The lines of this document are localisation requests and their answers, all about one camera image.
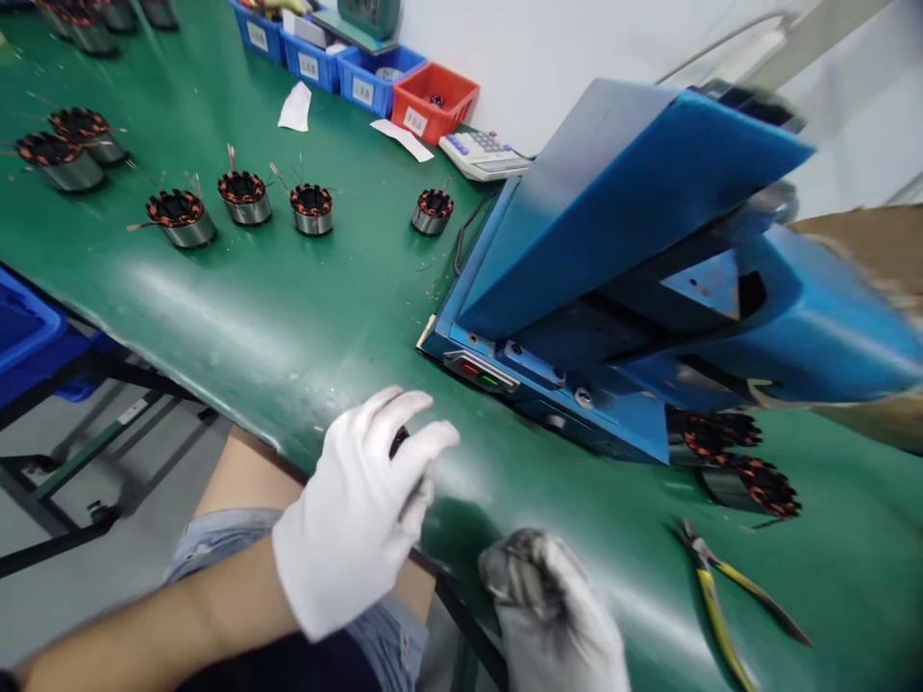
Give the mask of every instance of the white wall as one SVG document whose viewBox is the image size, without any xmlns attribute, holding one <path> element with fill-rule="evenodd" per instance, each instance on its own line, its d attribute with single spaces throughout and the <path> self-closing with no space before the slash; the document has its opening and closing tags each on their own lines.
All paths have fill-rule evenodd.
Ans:
<svg viewBox="0 0 923 692">
<path fill-rule="evenodd" d="M 534 155 L 595 77 L 653 82 L 749 19 L 816 0 L 403 0 L 401 42 L 481 85 L 469 124 Z M 767 22 L 765 31 L 773 26 Z M 739 43 L 678 75 L 686 86 Z"/>
<path fill-rule="evenodd" d="M 801 218 L 883 204 L 923 170 L 923 2 L 895 0 L 780 92 L 819 147 L 789 176 Z"/>
<path fill-rule="evenodd" d="M 772 10 L 806 13 L 816 0 L 403 5 L 401 42 L 481 85 L 469 123 L 496 130 L 531 156 L 594 77 L 652 82 L 748 19 Z M 746 39 L 670 83 L 697 82 Z M 819 146 L 791 177 L 801 216 L 880 205 L 923 169 L 923 2 L 894 0 L 780 92 L 808 117 L 805 137 Z"/>
</svg>

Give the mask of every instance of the blue machine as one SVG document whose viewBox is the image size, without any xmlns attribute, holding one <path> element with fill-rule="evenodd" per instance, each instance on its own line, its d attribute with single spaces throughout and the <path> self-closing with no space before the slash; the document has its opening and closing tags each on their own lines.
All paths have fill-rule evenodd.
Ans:
<svg viewBox="0 0 923 692">
<path fill-rule="evenodd" d="M 587 447 L 669 463 L 665 405 L 866 402 L 923 347 L 790 231 L 813 149 L 694 91 L 596 80 L 507 181 L 420 349 Z"/>
</svg>

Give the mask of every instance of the forearm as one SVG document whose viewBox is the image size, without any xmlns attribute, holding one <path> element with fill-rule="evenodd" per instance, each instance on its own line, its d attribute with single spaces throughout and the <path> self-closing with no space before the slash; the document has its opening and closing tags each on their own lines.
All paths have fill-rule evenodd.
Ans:
<svg viewBox="0 0 923 692">
<path fill-rule="evenodd" d="M 87 625 L 26 663 L 25 692 L 160 692 L 297 630 L 267 537 Z"/>
</svg>

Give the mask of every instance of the green workbench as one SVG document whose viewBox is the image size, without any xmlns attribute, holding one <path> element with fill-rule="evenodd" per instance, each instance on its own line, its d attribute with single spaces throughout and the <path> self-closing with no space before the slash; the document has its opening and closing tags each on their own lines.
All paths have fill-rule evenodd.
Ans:
<svg viewBox="0 0 923 692">
<path fill-rule="evenodd" d="M 181 32 L 142 23 L 118 39 L 113 60 L 53 39 L 30 12 L 0 15 L 11 43 L 0 49 L 0 138 L 41 127 L 18 114 L 50 110 L 29 90 L 126 128 L 120 137 L 140 167 L 111 170 L 92 194 L 63 196 L 18 159 L 0 159 L 1 261 L 307 472 L 341 411 L 390 383 L 431 392 L 431 417 L 455 423 L 461 446 L 434 469 L 423 553 L 484 618 L 478 553 L 514 529 L 553 528 L 616 617 L 636 690 L 733 684 L 716 663 L 688 556 L 670 534 L 680 517 L 814 642 L 808 649 L 787 637 L 718 575 L 734 640 L 762 690 L 912 685 L 923 645 L 920 459 L 804 411 L 765 414 L 760 454 L 790 476 L 804 515 L 753 532 L 762 518 L 710 504 L 688 473 L 595 457 L 456 381 L 414 344 L 451 284 L 455 231 L 489 188 L 464 181 L 439 152 L 417 163 L 368 126 L 375 116 L 319 88 L 310 132 L 279 129 L 295 78 L 242 47 L 224 0 L 174 3 Z M 235 227 L 216 191 L 228 142 L 238 167 L 266 180 L 275 161 L 294 183 L 302 154 L 307 182 L 333 191 L 333 233 L 297 235 L 278 184 L 269 190 L 273 220 L 252 232 Z M 164 170 L 168 187 L 201 176 L 219 227 L 213 246 L 184 254 L 156 228 L 126 232 L 147 220 L 149 178 Z M 417 195 L 450 174 L 457 205 L 447 233 L 413 233 Z"/>
</svg>

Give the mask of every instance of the bin label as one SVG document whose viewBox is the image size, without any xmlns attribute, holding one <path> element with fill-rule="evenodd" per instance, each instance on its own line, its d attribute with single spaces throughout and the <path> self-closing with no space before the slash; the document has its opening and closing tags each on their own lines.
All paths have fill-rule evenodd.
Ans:
<svg viewBox="0 0 923 692">
<path fill-rule="evenodd" d="M 250 35 L 250 42 L 260 50 L 269 52 L 269 41 L 266 40 L 266 32 L 253 22 L 247 22 L 247 33 Z"/>
<path fill-rule="evenodd" d="M 298 69 L 301 70 L 301 73 L 305 77 L 310 77 L 315 82 L 320 81 L 320 77 L 317 74 L 317 58 L 312 58 L 311 56 L 306 56 L 304 53 L 299 53 Z"/>
<path fill-rule="evenodd" d="M 420 115 L 410 106 L 407 106 L 407 112 L 404 114 L 404 127 L 417 136 L 423 136 L 423 131 L 426 130 L 426 124 L 428 122 L 428 119 Z"/>
<path fill-rule="evenodd" d="M 371 107 L 374 92 L 375 88 L 371 84 L 353 77 L 353 99 Z"/>
</svg>

